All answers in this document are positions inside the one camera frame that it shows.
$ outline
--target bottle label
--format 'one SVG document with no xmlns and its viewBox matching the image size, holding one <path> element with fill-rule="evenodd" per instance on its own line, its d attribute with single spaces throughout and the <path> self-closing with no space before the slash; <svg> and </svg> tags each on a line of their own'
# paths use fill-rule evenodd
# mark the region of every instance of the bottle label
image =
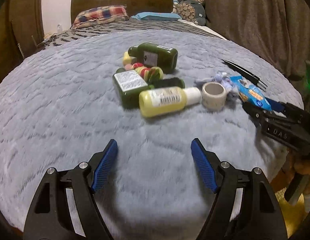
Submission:
<svg viewBox="0 0 310 240">
<path fill-rule="evenodd" d="M 123 92 L 133 90 L 136 88 L 145 87 L 148 84 L 143 78 L 137 74 L 135 70 L 116 73 L 114 75 L 119 87 Z"/>
<path fill-rule="evenodd" d="M 144 51 L 144 65 L 157 66 L 157 54 L 153 52 Z"/>
<path fill-rule="evenodd" d="M 154 107 L 173 105 L 181 102 L 177 88 L 154 89 L 148 91 Z"/>
<path fill-rule="evenodd" d="M 166 49 L 166 50 L 172 50 L 173 49 L 173 48 L 165 47 L 165 46 L 162 46 L 162 45 L 158 45 L 157 48 Z"/>
</svg>

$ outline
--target brown curtain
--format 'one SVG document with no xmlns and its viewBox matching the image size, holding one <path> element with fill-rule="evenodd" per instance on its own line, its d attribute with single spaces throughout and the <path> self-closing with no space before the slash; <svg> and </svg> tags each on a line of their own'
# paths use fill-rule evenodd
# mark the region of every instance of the brown curtain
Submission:
<svg viewBox="0 0 310 240">
<path fill-rule="evenodd" d="M 304 0 L 206 0 L 205 11 L 207 26 L 272 64 L 304 94 L 310 60 Z"/>
</svg>

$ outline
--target plastic bottle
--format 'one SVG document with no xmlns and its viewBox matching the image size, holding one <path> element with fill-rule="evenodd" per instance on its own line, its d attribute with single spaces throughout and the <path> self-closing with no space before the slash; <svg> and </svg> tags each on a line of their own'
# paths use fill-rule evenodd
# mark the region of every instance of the plastic bottle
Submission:
<svg viewBox="0 0 310 240">
<path fill-rule="evenodd" d="M 126 109 L 138 108 L 139 93 L 150 89 L 135 70 L 125 71 L 124 68 L 119 68 L 113 75 L 113 82 L 122 106 Z"/>
<path fill-rule="evenodd" d="M 63 32 L 63 27 L 60 24 L 58 24 L 57 25 L 57 35 L 62 34 L 62 32 Z"/>
<path fill-rule="evenodd" d="M 137 62 L 136 58 L 129 56 L 128 51 L 125 51 L 124 56 L 123 56 L 123 66 L 127 64 L 134 64 L 136 62 Z"/>
<path fill-rule="evenodd" d="M 151 89 L 167 88 L 167 87 L 185 88 L 184 81 L 178 77 L 154 80 L 154 81 L 148 82 L 148 85 L 150 85 Z"/>
<path fill-rule="evenodd" d="M 182 110 L 200 102 L 202 94 L 196 87 L 182 89 L 180 87 L 159 88 L 143 91 L 139 94 L 139 108 L 144 117 Z"/>
<path fill-rule="evenodd" d="M 160 67 L 165 74 L 174 71 L 178 57 L 176 49 L 149 42 L 130 47 L 128 54 L 146 67 Z"/>
</svg>

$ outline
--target yellow bottle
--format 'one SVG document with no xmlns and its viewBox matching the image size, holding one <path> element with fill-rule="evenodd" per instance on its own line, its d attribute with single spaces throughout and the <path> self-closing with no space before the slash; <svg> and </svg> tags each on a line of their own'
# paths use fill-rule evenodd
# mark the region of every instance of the yellow bottle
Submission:
<svg viewBox="0 0 310 240">
<path fill-rule="evenodd" d="M 126 51 L 124 53 L 124 56 L 123 56 L 123 66 L 126 66 L 127 64 L 134 64 L 137 62 L 137 58 L 136 57 L 131 57 L 128 55 L 128 51 Z"/>
<path fill-rule="evenodd" d="M 153 117 L 182 110 L 200 102 L 202 94 L 196 87 L 159 88 L 143 91 L 139 94 L 139 108 L 144 117 Z"/>
</svg>

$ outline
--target striped bedspread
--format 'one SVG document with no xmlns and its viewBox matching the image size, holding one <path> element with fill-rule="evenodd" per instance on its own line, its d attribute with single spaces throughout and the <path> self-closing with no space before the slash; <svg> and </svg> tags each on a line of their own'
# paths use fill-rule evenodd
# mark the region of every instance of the striped bedspread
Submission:
<svg viewBox="0 0 310 240">
<path fill-rule="evenodd" d="M 129 19 L 129 21 L 113 22 L 82 29 L 68 30 L 67 32 L 60 34 L 57 39 L 48 45 L 48 47 L 59 46 L 66 42 L 75 41 L 80 38 L 135 30 L 171 30 L 219 38 L 214 34 L 178 21 L 140 21 Z"/>
</svg>

